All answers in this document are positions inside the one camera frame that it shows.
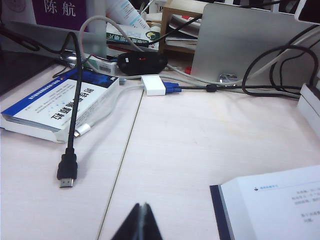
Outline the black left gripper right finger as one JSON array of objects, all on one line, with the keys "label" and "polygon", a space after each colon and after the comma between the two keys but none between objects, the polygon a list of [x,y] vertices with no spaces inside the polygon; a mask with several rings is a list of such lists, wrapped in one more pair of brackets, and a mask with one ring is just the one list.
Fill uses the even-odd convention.
[{"label": "black left gripper right finger", "polygon": [[157,221],[152,212],[151,206],[145,203],[139,213],[138,220],[138,239],[139,240],[162,240]]}]

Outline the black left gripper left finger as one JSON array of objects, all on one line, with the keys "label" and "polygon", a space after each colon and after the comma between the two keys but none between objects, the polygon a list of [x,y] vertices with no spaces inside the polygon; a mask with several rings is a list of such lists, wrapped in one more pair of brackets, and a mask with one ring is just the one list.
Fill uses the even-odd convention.
[{"label": "black left gripper left finger", "polygon": [[112,240],[135,240],[137,238],[140,209],[140,204],[136,203],[119,229],[111,238]]}]

